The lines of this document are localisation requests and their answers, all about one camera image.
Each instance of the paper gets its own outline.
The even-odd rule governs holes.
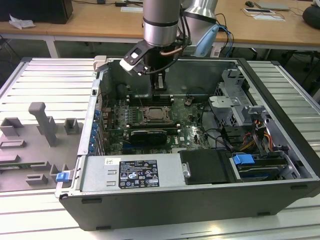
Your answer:
[[[144,11],[143,7],[131,7],[131,6],[121,7],[121,12],[142,13],[143,11]]]
[[[11,15],[10,15],[10,19],[11,20],[9,20],[9,23],[20,30],[22,28],[33,28],[36,26],[32,20],[20,20]]]
[[[251,16],[253,16],[253,18],[256,20],[283,21],[283,22],[286,21],[283,19],[282,16],[270,16],[270,15],[264,15],[264,14],[251,15]]]

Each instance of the computer case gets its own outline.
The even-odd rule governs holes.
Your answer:
[[[65,24],[73,7],[71,0],[0,0],[0,21],[9,21],[10,15],[21,20]]]

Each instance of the connector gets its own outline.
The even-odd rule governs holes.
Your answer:
[[[116,7],[126,7],[128,4],[124,1],[116,1],[115,3]]]

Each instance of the floor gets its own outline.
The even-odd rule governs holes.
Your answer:
[[[50,54],[46,43],[41,40],[8,40],[9,44],[20,57],[37,57],[49,58]],[[57,41],[56,46],[62,58],[93,58],[96,55],[123,56],[133,46],[132,43],[95,43],[95,53],[90,53],[90,48],[84,42]],[[258,60],[263,57],[264,49],[257,49]],[[272,50],[269,60],[280,62],[282,65],[286,61],[282,54],[284,50]],[[247,48],[236,48],[233,51],[234,58],[245,58],[252,60],[253,53]],[[284,66],[285,69],[300,84],[304,82],[303,87],[309,93],[320,85],[320,60],[314,59],[311,66],[312,71],[304,71],[306,63],[310,61],[310,57],[306,55],[293,55],[293,57]],[[14,68],[19,63],[19,59],[12,52],[8,45],[3,44],[0,48],[0,85],[2,86],[6,79],[10,76]]]

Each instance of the motherboard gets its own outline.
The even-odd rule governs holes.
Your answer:
[[[167,154],[209,149],[201,128],[203,104],[175,98],[168,106],[132,106],[125,100],[102,110],[107,155]]]

